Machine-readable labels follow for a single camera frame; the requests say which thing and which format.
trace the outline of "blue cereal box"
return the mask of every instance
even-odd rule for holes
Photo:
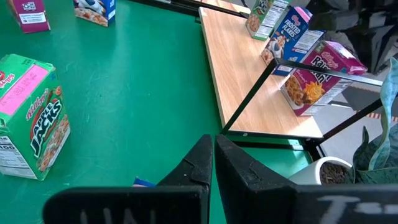
[[[77,17],[106,27],[114,21],[115,0],[73,0],[73,4]]]
[[[319,30],[308,30],[311,13],[301,7],[292,7],[280,21],[270,41],[261,53],[262,59],[269,65],[272,59],[282,58],[301,62],[305,54],[323,35]],[[292,68],[279,66],[274,75],[287,76]]]

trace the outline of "nutrition label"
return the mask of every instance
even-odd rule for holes
[[[7,136],[0,137],[0,171],[3,174],[36,178],[22,154]]]
[[[19,14],[19,18],[21,19],[22,24],[34,24],[45,22],[45,14],[44,12],[39,13],[23,13]]]
[[[277,7],[274,4],[271,8],[269,8],[267,15],[262,21],[262,25],[273,28],[284,10],[284,7]]]
[[[323,35],[323,32],[317,30],[307,30],[301,36],[300,40],[294,45],[295,48],[310,50],[315,42]]]
[[[272,28],[266,26],[260,26],[259,30],[257,31],[257,36],[267,38],[271,33]]]

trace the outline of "pink sticky note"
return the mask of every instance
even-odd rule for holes
[[[0,99],[0,112],[13,115],[49,71],[33,65]]]

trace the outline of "cereal image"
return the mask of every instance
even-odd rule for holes
[[[251,31],[255,32],[260,28],[260,19],[255,14],[251,14],[248,18],[248,25]]]
[[[275,32],[269,43],[261,53],[262,59],[264,59],[266,65],[269,65],[274,58],[283,58],[285,43],[289,42],[290,38],[284,35],[282,30],[280,33]]]
[[[78,16],[82,19],[86,19],[91,22],[95,22],[102,26],[108,26],[108,21],[106,20],[105,17],[101,16],[100,14],[98,14],[96,12],[91,11],[90,9],[76,8],[75,14],[76,14],[76,16]]]
[[[68,116],[65,114],[59,121],[58,126],[53,131],[53,135],[51,136],[50,141],[47,143],[47,147],[45,148],[43,155],[37,160],[36,166],[40,171],[46,171],[47,168],[53,164],[55,155],[57,155],[59,150],[61,150],[62,141],[64,140],[68,131],[69,120]]]
[[[325,90],[322,88],[322,84],[317,84],[316,82],[310,82],[310,84],[305,84],[304,88],[304,103],[313,104],[321,98],[321,96],[325,93]]]
[[[73,0],[73,4],[77,17],[106,27],[114,21],[115,0]]]
[[[285,87],[287,94],[289,95],[290,99],[297,105],[303,105],[303,97],[304,92],[301,89],[299,81],[294,77],[291,76],[286,82]]]

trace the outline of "green tabletop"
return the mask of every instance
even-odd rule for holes
[[[44,202],[76,186],[157,183],[203,134],[221,131],[201,25],[195,18],[126,0],[110,27],[76,18],[72,1],[45,1],[52,30],[23,34],[0,1],[0,57],[57,67],[72,133],[43,182],[0,175],[0,223],[42,223]],[[289,176],[302,152],[247,149]],[[211,223],[224,223],[215,173]]]

